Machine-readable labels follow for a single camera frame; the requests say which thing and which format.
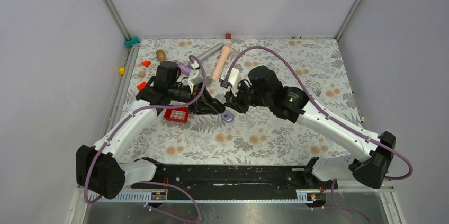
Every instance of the patterned mat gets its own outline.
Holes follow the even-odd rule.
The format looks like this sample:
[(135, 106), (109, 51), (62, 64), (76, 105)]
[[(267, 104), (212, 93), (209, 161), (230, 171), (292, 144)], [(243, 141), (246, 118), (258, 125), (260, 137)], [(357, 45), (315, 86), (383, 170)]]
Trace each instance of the patterned mat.
[[(156, 74), (159, 65), (156, 50), (162, 49), (167, 60), (188, 62), (188, 55), (200, 55), (215, 44), (232, 44), (228, 64), (241, 50), (265, 46), (278, 52), (295, 69), (307, 89), (331, 111), (354, 124), (359, 124), (346, 70), (335, 40), (142, 40), (122, 115), (137, 94), (137, 85)], [(210, 76), (220, 52), (206, 62), (207, 87), (212, 96), (225, 100), (224, 88)], [(145, 68), (141, 62), (150, 60)], [(284, 86), (300, 87), (285, 65), (263, 50), (251, 50), (236, 68), (247, 78), (249, 71), (265, 65), (276, 72)], [(132, 143), (123, 161), (151, 157), (163, 163), (232, 164), (232, 165), (300, 165), (311, 157), (324, 158), (347, 155), (348, 152), (307, 127), (276, 118), (266, 107), (250, 107), (246, 114), (230, 110), (235, 119), (224, 123), (217, 115), (189, 115), (187, 123), (166, 121), (162, 113), (144, 128)]]

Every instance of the red plastic container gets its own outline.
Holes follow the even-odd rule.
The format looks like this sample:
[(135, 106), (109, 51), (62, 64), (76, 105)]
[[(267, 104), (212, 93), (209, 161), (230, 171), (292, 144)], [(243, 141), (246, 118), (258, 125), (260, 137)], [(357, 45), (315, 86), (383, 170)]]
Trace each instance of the red plastic container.
[(181, 107), (179, 109), (167, 109), (165, 111), (165, 120), (174, 122), (187, 122), (188, 107)]

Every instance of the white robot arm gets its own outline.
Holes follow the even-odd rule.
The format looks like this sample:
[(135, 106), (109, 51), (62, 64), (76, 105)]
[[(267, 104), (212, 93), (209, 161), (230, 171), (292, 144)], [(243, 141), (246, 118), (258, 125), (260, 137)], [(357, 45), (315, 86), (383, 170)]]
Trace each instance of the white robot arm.
[[(157, 175), (161, 163), (140, 159), (132, 163), (122, 163), (125, 151), (136, 139), (140, 131), (151, 124), (161, 113), (161, 109), (149, 108), (150, 105), (168, 105), (171, 100), (189, 102), (198, 93), (201, 87), (201, 75), (194, 70), (189, 76), (189, 85), (176, 82), (177, 64), (173, 62), (162, 62), (158, 67), (156, 77), (150, 79), (147, 86), (136, 96), (131, 109), (126, 115), (108, 132), (102, 139), (92, 147), (81, 146), (77, 152), (77, 183), (84, 186), (86, 174), (92, 159), (103, 148), (95, 163), (88, 188), (98, 194), (111, 199), (114, 198), (123, 186), (160, 179)], [(348, 132), (334, 121), (329, 120), (332, 116), (352, 129), (369, 136), (394, 148), (395, 137), (385, 132), (379, 135), (375, 132), (366, 131), (358, 126), (339, 118), (336, 114), (326, 110), (324, 106), (317, 103), (326, 110), (328, 116), (320, 112), (313, 105), (303, 91), (296, 87), (283, 87), (273, 71), (265, 66), (259, 66), (248, 74), (251, 84), (248, 86), (240, 81), (238, 71), (232, 71), (230, 84), (231, 90), (225, 95), (226, 103), (223, 105), (212, 98), (207, 91), (203, 96), (189, 106), (190, 112), (194, 114), (220, 114), (225, 111), (225, 106), (237, 112), (246, 113), (249, 106), (266, 106), (270, 111), (281, 119), (287, 119), (309, 127), (336, 142), (349, 151), (349, 156), (331, 159), (313, 158), (304, 168), (306, 183), (310, 186), (321, 184), (331, 179), (353, 179), (369, 187), (380, 187), (383, 178), (390, 165), (392, 155), (378, 149), (375, 144), (366, 142), (360, 137)]]

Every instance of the white wall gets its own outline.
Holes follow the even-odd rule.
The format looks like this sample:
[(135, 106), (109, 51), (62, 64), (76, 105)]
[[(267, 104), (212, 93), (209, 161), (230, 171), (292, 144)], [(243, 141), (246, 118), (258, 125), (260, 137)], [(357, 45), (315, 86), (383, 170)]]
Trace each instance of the white wall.
[(1, 223), (63, 223), (100, 138), (123, 39), (102, 0), (0, 0)]
[[(447, 223), (448, 34), (449, 0), (365, 0), (340, 43), (368, 128), (414, 165), (396, 182), (408, 224)], [(405, 170), (396, 158), (392, 174)]]
[(141, 38), (333, 37), (354, 0), (113, 0)]

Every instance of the teal clip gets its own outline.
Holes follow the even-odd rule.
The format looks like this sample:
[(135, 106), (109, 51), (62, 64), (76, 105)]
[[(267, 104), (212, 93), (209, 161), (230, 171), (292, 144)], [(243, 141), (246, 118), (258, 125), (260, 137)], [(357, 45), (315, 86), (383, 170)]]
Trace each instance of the teal clip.
[(139, 38), (137, 38), (137, 36), (136, 36), (136, 37), (134, 37), (132, 40), (125, 41), (125, 46), (127, 46), (127, 48), (130, 48), (130, 47), (132, 47), (134, 44), (137, 44), (137, 43), (139, 43), (139, 42), (140, 42), (140, 40), (139, 40)]

